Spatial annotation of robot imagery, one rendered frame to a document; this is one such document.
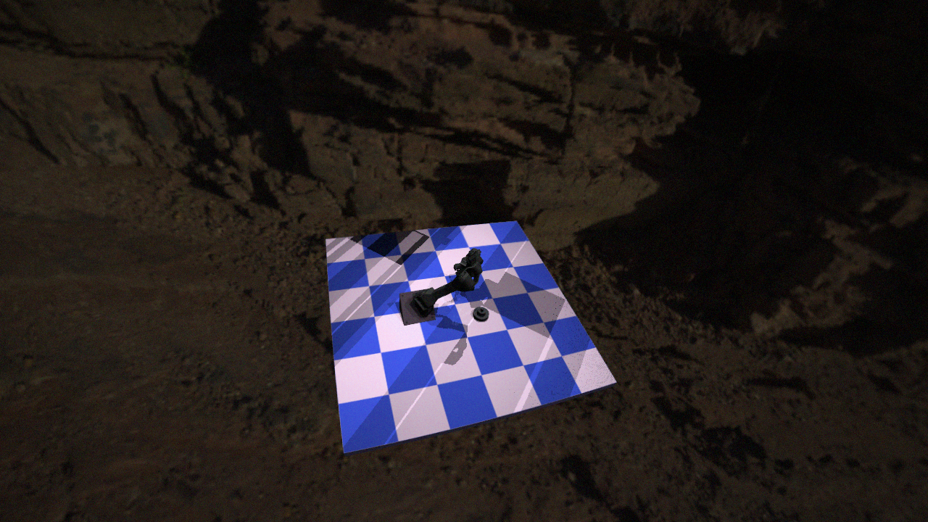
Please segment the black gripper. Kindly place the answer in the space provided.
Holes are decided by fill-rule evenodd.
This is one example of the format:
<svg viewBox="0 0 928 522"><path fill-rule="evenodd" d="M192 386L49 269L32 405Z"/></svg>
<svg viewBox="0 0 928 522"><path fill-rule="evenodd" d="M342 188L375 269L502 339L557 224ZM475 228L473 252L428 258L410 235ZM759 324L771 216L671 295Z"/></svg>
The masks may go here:
<svg viewBox="0 0 928 522"><path fill-rule="evenodd" d="M461 271L460 263L455 263L453 268L454 268L454 270L457 271L457 272L455 272L455 276L457 276L457 274L460 273L460 271ZM470 273L473 272L473 271L472 271L472 270L468 270L467 272L468 272L468 275L470 275ZM471 290L468 290L468 291L473 291L474 289L475 289L475 287L473 287Z"/></svg>

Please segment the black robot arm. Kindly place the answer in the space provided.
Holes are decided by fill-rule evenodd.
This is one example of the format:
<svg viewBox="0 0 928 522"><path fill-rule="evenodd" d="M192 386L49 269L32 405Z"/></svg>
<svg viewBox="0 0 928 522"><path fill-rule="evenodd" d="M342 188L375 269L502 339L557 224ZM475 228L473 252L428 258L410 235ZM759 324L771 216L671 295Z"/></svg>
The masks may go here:
<svg viewBox="0 0 928 522"><path fill-rule="evenodd" d="M420 305L422 311L428 310L432 305L435 305L435 302L448 295L454 293L454 291L464 291L471 290L479 282L479 276L483 270L481 265L483 265L483 258L480 257L481 250L473 248L473 250L468 251L466 257L462 257L460 262L460 273L455 276L455 279L451 282L448 282L444 286L441 286L437 289L430 288L420 291L420 293L414 293L413 295L413 305ZM473 272L468 275L468 270Z"/></svg>

